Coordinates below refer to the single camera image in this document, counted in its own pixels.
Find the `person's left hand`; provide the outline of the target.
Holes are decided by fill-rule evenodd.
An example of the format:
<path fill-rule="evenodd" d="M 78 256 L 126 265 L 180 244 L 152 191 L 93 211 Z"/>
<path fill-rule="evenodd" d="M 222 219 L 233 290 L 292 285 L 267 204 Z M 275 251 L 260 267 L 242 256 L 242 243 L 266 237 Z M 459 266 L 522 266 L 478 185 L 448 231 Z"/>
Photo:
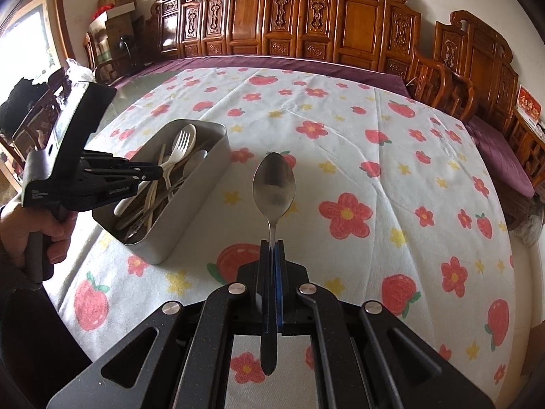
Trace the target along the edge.
<path fill-rule="evenodd" d="M 47 258 L 52 264 L 62 262 L 70 246 L 78 214 L 69 211 L 60 223 L 51 211 L 39 208 L 23 208 L 13 198 L 1 212 L 1 246 L 7 260 L 18 268 L 25 264 L 25 250 L 31 233 L 43 233 L 51 238 Z"/>

